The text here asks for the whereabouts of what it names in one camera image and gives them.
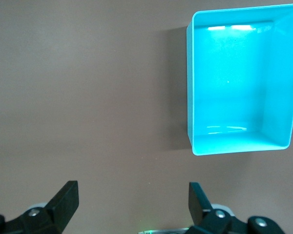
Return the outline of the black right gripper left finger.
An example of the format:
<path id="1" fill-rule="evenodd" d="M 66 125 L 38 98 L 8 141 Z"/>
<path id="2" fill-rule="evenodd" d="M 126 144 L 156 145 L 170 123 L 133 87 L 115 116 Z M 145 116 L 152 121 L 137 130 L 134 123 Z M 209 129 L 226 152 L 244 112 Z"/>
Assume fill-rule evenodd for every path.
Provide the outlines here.
<path id="1" fill-rule="evenodd" d="M 0 214 L 0 234 L 61 234 L 79 206 L 77 181 L 68 181 L 46 204 L 30 207 L 15 219 Z"/>

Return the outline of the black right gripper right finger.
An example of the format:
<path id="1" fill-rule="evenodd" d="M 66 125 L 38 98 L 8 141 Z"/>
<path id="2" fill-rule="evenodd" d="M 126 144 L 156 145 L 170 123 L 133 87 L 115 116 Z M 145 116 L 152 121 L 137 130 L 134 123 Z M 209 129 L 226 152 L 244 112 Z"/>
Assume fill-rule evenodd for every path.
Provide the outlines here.
<path id="1" fill-rule="evenodd" d="M 193 220 L 189 234 L 282 234 L 272 219 L 251 216 L 242 222 L 223 208 L 213 208 L 201 185 L 189 184 L 188 208 Z"/>

